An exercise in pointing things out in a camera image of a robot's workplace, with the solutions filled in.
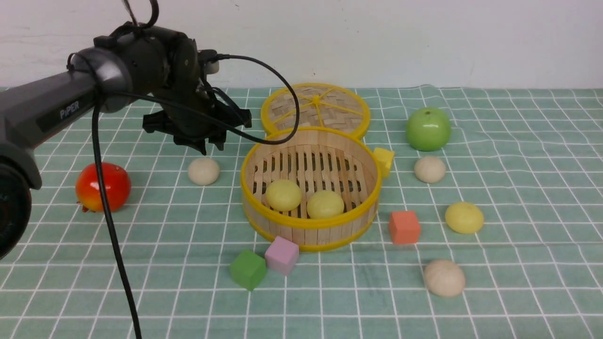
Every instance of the green checkered tablecloth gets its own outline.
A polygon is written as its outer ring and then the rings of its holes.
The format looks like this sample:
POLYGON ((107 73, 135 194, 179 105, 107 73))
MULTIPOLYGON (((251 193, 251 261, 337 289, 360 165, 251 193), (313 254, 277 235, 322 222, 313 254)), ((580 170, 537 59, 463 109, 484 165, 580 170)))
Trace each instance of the green checkered tablecloth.
MULTIPOLYGON (((420 86, 354 89, 371 108, 364 141, 396 152, 378 218, 345 248, 302 253, 290 277, 269 271, 249 293, 228 265, 266 241, 246 222, 239 190, 253 144, 229 134, 211 155, 219 180, 186 175, 194 151, 147 134, 136 102, 104 115, 104 160, 129 172, 129 204, 114 218, 144 338, 210 339, 586 339, 603 338, 603 90, 504 90, 420 86), (406 143, 416 109, 444 109, 453 133, 433 185, 412 172, 423 154, 406 143), (460 235, 445 208, 465 200, 486 225, 460 235), (390 212, 414 210, 419 243, 394 246, 390 212), (449 258, 464 270, 462 296, 428 293, 422 269, 449 258)), ((259 108, 271 89, 229 89, 259 108)), ((93 162, 90 115, 36 150, 44 187, 31 223, 0 262, 0 338, 133 338, 102 214, 82 213, 74 192, 93 162)))

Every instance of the white wall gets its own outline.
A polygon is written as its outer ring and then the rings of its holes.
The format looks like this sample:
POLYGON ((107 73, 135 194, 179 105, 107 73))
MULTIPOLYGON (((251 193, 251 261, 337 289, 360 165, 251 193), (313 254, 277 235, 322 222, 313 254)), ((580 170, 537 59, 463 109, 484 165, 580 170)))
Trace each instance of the white wall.
MULTIPOLYGON (((147 0, 131 0, 147 21, 147 0)), ((159 25, 245 54, 292 83, 603 87, 601 0, 160 0, 159 25)), ((63 72, 70 52, 129 20, 121 0, 1 0, 0 86, 63 72)), ((281 86, 221 64, 215 86, 281 86)))

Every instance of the foam block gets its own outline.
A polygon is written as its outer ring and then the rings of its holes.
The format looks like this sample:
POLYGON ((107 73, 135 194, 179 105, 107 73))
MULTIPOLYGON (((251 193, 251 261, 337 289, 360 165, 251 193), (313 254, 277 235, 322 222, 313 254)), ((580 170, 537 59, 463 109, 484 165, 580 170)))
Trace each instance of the foam block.
POLYGON ((396 211, 390 214, 390 236, 394 244, 414 244, 421 234, 414 211, 396 211))
POLYGON ((266 265, 271 270, 288 276, 295 267, 300 256, 300 248, 297 244, 277 236, 264 254, 266 265))
POLYGON ((381 164, 383 177, 389 177, 391 171, 391 164, 394 162, 395 153, 381 147, 376 147, 373 151, 373 154, 375 155, 375 157, 377 157, 377 160, 381 164))
POLYGON ((230 264, 232 280, 249 291, 262 282, 266 272, 266 260, 251 250, 243 250, 230 264))

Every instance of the apple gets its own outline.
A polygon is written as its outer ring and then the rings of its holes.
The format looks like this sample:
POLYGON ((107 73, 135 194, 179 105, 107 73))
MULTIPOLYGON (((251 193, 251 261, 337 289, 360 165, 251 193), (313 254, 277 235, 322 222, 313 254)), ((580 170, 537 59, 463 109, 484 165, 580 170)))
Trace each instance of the apple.
POLYGON ((450 120, 441 109, 425 107, 416 110, 406 122, 406 140, 419 151, 437 151, 450 139, 450 120))

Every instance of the red tomato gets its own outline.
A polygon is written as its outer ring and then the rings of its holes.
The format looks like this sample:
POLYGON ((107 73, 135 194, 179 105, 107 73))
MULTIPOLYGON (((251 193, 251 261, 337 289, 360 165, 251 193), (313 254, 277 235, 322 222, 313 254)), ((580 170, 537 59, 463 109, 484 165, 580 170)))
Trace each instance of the red tomato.
MULTIPOLYGON (((132 184, 125 169, 112 163, 103 162, 103 178, 111 212, 117 211, 125 204, 130 196, 132 184)), ((75 195, 78 204, 83 205, 82 211, 103 211, 103 201, 99 191, 96 165, 91 163, 80 173, 75 182, 75 195)))

